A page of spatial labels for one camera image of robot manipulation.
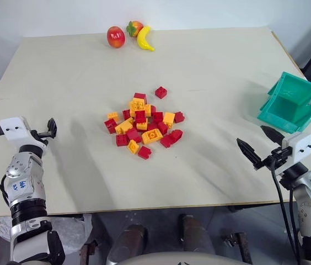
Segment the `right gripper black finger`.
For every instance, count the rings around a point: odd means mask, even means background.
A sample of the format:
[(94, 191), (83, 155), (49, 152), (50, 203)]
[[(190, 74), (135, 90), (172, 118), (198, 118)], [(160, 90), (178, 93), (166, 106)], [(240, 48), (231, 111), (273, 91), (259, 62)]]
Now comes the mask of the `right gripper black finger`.
[(261, 158), (255, 153), (255, 150), (245, 141), (237, 138), (237, 144), (242, 154), (252, 163), (258, 164), (261, 162)]
[(264, 134), (274, 143), (281, 144), (282, 140), (285, 138), (280, 132), (272, 127), (261, 125), (260, 126)]

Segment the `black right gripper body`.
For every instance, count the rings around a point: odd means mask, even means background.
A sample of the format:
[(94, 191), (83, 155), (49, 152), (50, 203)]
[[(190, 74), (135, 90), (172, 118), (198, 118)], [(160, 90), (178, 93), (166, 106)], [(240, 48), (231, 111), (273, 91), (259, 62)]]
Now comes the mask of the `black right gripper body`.
[(258, 159), (257, 162), (253, 163), (255, 169), (260, 169), (262, 167), (266, 167), (268, 169), (277, 169), (286, 163), (289, 155), (292, 154), (292, 147), (278, 147), (271, 151), (271, 154), (268, 155), (265, 159)]

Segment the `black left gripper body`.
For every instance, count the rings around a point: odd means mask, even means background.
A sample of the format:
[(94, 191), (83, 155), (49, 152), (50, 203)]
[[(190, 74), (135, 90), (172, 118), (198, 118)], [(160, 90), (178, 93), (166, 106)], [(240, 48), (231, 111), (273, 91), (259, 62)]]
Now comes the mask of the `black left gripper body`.
[(52, 137), (50, 131), (38, 133), (36, 130), (31, 130), (30, 133), (35, 140), (42, 142), (44, 145), (48, 145), (49, 143), (46, 138)]

